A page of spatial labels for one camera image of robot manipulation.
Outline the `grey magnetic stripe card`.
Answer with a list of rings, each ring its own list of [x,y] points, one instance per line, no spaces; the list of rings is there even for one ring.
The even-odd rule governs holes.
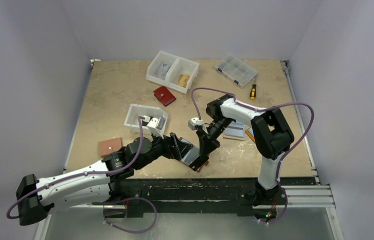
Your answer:
[[[200,150],[195,145],[180,160],[183,164],[189,166],[200,156]]]

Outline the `tan leather card holder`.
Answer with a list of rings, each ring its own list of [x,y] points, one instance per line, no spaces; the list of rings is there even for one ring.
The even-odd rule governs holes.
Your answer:
[[[186,166],[189,166],[198,156],[199,156],[199,148],[195,145],[193,145],[191,142],[184,138],[180,138],[180,141],[184,144],[190,144],[193,146],[192,149],[190,149],[187,153],[183,155],[183,158],[180,160],[181,163],[183,163]],[[209,161],[207,160],[204,164],[202,164],[200,167],[194,167],[191,169],[195,172],[200,172],[201,169],[209,164]]]

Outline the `small white plastic bin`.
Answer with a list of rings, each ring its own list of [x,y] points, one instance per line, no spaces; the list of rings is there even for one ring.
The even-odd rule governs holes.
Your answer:
[[[138,117],[149,116],[150,118],[164,118],[165,123],[162,125],[162,132],[165,132],[169,114],[163,109],[155,106],[131,104],[126,115],[124,126],[128,127],[133,133],[140,133]]]

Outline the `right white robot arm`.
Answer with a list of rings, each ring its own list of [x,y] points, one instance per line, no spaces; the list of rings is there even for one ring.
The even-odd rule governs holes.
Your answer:
[[[208,103],[206,114],[212,118],[209,125],[199,117],[189,120],[189,127],[195,130],[199,139],[199,155],[189,167],[196,171],[208,160],[209,154],[220,147],[217,139],[229,124],[241,122],[250,126],[256,148],[262,156],[255,196],[259,202],[268,203],[278,188],[281,158],[295,140],[282,111],[278,108],[264,110],[235,101],[233,96],[226,94]]]

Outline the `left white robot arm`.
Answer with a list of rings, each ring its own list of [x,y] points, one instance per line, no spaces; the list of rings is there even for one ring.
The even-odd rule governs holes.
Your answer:
[[[43,178],[26,175],[16,190],[18,215],[15,218],[21,226],[28,226],[45,219],[58,208],[87,202],[119,204],[124,191],[118,183],[133,176],[135,170],[159,157],[184,163],[187,158],[196,157],[198,152],[195,145],[174,133],[152,139],[138,137],[102,160],[74,172]]]

